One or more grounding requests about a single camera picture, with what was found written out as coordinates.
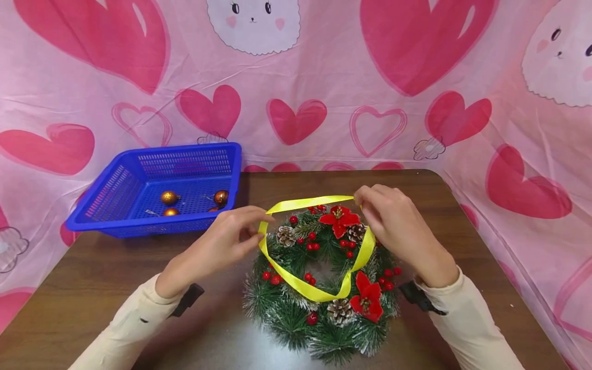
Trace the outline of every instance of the brown table top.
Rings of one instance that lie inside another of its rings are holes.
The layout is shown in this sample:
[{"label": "brown table top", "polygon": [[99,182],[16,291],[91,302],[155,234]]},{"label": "brown table top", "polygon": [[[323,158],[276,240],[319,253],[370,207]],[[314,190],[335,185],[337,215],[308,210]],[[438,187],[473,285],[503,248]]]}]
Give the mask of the brown table top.
[{"label": "brown table top", "polygon": [[[440,242],[481,290],[496,324],[526,369],[567,369],[446,184],[428,170],[246,173],[238,205],[352,194],[361,185],[398,187],[417,205]],[[0,369],[66,369],[107,326],[138,285],[187,248],[195,234],[118,240],[84,233],[0,336]],[[274,343],[245,317],[242,283],[252,259],[200,282],[206,293],[142,354],[137,369],[324,369],[307,353]],[[372,358],[340,369],[458,368],[452,352],[417,307],[401,302],[387,343]]]}]

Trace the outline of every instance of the blue mesh basket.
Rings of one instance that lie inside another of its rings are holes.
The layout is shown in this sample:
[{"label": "blue mesh basket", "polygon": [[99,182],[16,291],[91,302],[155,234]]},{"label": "blue mesh basket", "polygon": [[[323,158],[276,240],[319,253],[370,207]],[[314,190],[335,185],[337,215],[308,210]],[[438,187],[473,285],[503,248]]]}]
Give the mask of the blue mesh basket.
[{"label": "blue mesh basket", "polygon": [[[98,230],[114,237],[205,230],[220,211],[234,207],[239,189],[241,147],[237,143],[201,144],[128,150],[103,170],[66,221],[71,231]],[[214,194],[229,192],[218,212]],[[162,215],[170,206],[165,191],[181,200],[179,215]]]}]

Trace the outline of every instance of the cartoon bunny face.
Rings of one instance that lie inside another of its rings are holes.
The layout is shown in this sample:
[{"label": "cartoon bunny face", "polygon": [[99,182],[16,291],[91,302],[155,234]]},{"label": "cartoon bunny face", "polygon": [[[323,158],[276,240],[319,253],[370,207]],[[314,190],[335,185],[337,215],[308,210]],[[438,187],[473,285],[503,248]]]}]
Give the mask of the cartoon bunny face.
[{"label": "cartoon bunny face", "polygon": [[208,0],[208,15],[225,44],[253,55],[284,52],[300,36],[298,0]]},{"label": "cartoon bunny face", "polygon": [[592,1],[560,0],[522,60],[528,90],[570,107],[592,105]]}]

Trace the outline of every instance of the yellow ribbon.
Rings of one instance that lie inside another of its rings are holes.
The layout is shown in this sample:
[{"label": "yellow ribbon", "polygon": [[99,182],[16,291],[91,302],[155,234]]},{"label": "yellow ribbon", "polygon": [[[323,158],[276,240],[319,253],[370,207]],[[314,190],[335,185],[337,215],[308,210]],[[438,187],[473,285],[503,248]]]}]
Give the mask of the yellow ribbon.
[{"label": "yellow ribbon", "polygon": [[[342,202],[342,201],[349,201],[352,200],[353,197],[349,197],[347,195],[332,195],[328,197],[318,197],[318,198],[309,198],[309,199],[298,199],[298,200],[291,200],[291,201],[283,201],[279,202],[267,211],[267,214],[273,214],[275,212],[284,212],[284,211],[293,211],[300,208],[308,208],[313,207],[319,204],[326,204],[326,203],[335,203],[335,202]],[[267,222],[261,222],[259,225],[259,232],[266,235],[267,234]],[[284,279],[286,283],[288,283],[291,287],[296,289],[300,294],[305,296],[311,301],[314,302],[327,302],[332,300],[339,300],[342,298],[346,298],[349,295],[350,290],[352,289],[352,281],[351,281],[351,273],[353,271],[357,271],[363,268],[370,256],[372,255],[372,251],[374,250],[374,246],[376,244],[376,238],[374,237],[373,232],[370,231],[370,228],[366,228],[366,233],[364,234],[364,239],[362,241],[362,247],[358,253],[358,257],[356,258],[356,262],[353,264],[353,267],[345,274],[343,282],[341,284],[341,289],[337,295],[332,295],[327,292],[324,292],[312,285],[308,282],[298,279],[296,276],[292,275],[288,271],[286,271],[282,266],[278,265],[270,256],[267,250],[267,237],[264,237],[261,242],[259,242],[259,248],[261,252],[267,257],[267,260],[271,265],[275,268],[277,273]]]}]

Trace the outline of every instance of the red poinsettia flower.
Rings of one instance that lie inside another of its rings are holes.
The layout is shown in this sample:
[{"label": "red poinsettia flower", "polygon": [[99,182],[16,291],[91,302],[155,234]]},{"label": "red poinsettia flower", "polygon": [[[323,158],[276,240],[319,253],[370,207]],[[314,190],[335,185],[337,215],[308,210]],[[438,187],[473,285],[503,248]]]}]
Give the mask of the red poinsettia flower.
[{"label": "red poinsettia flower", "polygon": [[360,290],[360,295],[354,295],[349,300],[349,304],[357,313],[361,314],[368,320],[375,323],[382,316],[384,311],[380,305],[380,284],[375,282],[370,284],[370,279],[362,271],[358,271],[356,275],[356,285]]},{"label": "red poinsettia flower", "polygon": [[348,226],[360,223],[360,216],[352,213],[348,208],[336,205],[331,208],[331,212],[322,215],[318,221],[326,225],[333,225],[333,234],[337,239],[341,239]]}]

